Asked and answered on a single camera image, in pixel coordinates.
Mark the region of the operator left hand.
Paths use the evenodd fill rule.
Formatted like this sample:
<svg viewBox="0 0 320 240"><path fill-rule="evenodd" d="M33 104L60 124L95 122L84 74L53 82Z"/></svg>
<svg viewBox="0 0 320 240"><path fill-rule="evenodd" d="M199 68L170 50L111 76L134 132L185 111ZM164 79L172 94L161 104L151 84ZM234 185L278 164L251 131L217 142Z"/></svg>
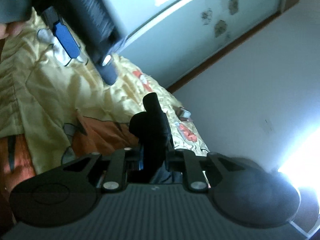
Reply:
<svg viewBox="0 0 320 240"><path fill-rule="evenodd" d="M0 39L3 40L9 36L17 36L24 27L24 22L11 22L0 24Z"/></svg>

